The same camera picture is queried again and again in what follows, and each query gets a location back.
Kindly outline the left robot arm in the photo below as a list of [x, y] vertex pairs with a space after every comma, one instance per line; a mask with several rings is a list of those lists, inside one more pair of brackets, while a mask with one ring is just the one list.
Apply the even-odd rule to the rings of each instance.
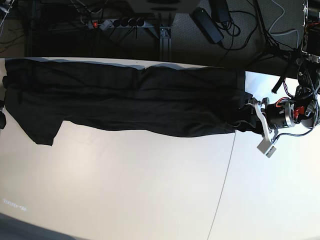
[[251, 63], [271, 58], [286, 61], [286, 68], [271, 90], [275, 94], [283, 87], [286, 96], [275, 103], [269, 103], [267, 98], [250, 99], [237, 115], [235, 129], [261, 134], [264, 140], [274, 144], [282, 136], [279, 129], [302, 124], [310, 133], [320, 124], [320, 2], [303, 2], [303, 34], [297, 36], [297, 46], [288, 50], [282, 50], [275, 34], [266, 29], [258, 1], [253, 1], [253, 7], [259, 17], [265, 46]]

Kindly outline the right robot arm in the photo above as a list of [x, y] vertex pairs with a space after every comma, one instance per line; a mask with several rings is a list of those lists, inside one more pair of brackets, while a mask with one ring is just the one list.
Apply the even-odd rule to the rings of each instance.
[[[12, 8], [12, 5], [13, 5], [13, 0], [1, 0], [0, 1], [0, 11], [4, 14], [3, 17], [2, 17], [2, 20], [0, 22], [0, 36], [2, 36], [3, 34], [3, 31], [4, 31], [4, 22], [5, 22], [5, 19], [7, 17], [7, 15], [9, 14], [11, 8]], [[4, 127], [6, 126], [6, 117], [5, 117], [5, 114], [4, 114], [4, 107], [5, 107], [5, 104], [4, 104], [4, 101], [1, 100], [0, 101], [0, 129], [4, 129]]]

